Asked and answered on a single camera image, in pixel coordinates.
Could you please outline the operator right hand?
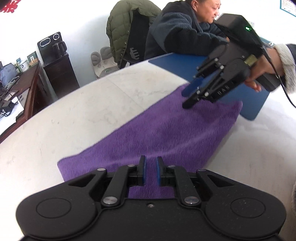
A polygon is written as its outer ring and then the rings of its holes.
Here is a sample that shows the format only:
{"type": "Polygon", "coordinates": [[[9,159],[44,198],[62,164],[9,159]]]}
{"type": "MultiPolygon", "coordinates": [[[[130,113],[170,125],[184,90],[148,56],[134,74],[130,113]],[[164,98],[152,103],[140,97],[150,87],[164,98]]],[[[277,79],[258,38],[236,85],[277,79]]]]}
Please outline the operator right hand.
{"type": "MultiPolygon", "coordinates": [[[[284,76],[283,64],[280,59],[280,55],[275,48],[267,49],[271,62],[276,69],[276,72],[280,77],[284,76]]],[[[245,80],[245,85],[255,90],[256,92],[261,91],[261,86],[255,82],[255,80],[263,75],[264,73],[275,74],[273,66],[269,63],[265,56],[261,56],[255,65],[251,68],[250,76],[245,80]]]]}

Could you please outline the operator right forearm sleeve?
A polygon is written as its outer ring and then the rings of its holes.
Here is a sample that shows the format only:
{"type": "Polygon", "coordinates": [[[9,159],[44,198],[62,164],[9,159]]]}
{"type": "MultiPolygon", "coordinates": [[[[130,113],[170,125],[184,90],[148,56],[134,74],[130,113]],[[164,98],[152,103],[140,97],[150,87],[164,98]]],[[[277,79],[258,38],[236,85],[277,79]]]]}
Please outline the operator right forearm sleeve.
{"type": "Polygon", "coordinates": [[[295,44],[277,44],[274,48],[283,65],[286,90],[295,93],[295,44]]]}

